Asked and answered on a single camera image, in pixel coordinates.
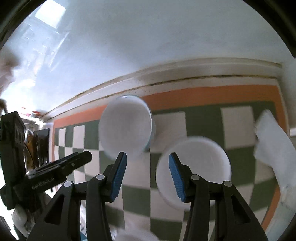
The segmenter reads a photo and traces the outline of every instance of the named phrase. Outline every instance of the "paper towel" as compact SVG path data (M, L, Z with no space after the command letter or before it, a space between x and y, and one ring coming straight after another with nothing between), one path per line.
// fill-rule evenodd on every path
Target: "paper towel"
M255 133L258 142L254 156L272 167L281 193L296 186L296 150L269 110L259 117Z

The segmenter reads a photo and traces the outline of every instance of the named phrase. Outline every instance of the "white paper cup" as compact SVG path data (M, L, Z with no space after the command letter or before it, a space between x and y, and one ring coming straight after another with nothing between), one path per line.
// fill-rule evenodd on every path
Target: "white paper cup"
M99 141L104 152L116 159L124 151L128 158L149 148L155 127L147 104L133 95L110 102L99 122Z
M188 137L169 147L160 157L156 168L156 184L161 196L176 209L190 209L190 203L182 203L178 197L168 158L176 152L182 164L189 166L208 182L222 183L231 179L231 166L224 150L214 141L205 137Z

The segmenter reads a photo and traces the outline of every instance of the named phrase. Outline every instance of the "orange border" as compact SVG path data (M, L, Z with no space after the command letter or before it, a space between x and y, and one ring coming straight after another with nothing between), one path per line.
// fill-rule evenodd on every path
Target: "orange border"
M232 85L217 87L196 87L162 92L142 97L152 111L180 107L202 106L209 104L229 104L252 101L272 101L275 104L279 126L287 132L286 116L281 101L279 88L272 85ZM89 109L54 121L56 128L99 120L106 105ZM52 142L54 160L54 141ZM264 230L268 227L280 199L279 187L276 187L271 205L262 222Z

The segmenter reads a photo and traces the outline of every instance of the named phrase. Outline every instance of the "white wall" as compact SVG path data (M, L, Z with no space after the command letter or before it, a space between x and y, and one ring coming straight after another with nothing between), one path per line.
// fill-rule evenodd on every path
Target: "white wall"
M113 78L175 61L293 60L273 28L242 0L56 1L66 8L57 29L33 13L7 43L22 60L16 82L2 96L10 110L25 105L47 112ZM282 86L296 123L292 84L289 77Z
M283 64L283 77L280 82L286 102L290 128L296 127L296 59Z

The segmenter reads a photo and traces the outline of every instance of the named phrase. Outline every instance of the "black clamp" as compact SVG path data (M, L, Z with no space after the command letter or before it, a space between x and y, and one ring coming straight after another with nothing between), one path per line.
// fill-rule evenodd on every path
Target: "black clamp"
M88 241L112 241L105 202L118 196L127 158L120 152L115 163L88 182L66 181L42 212L27 241L80 241L80 202L86 200Z
M183 241L207 241L210 200L215 200L215 241L268 241L254 213L230 181L207 182L182 165L176 153L170 154L169 168L178 197L191 203Z

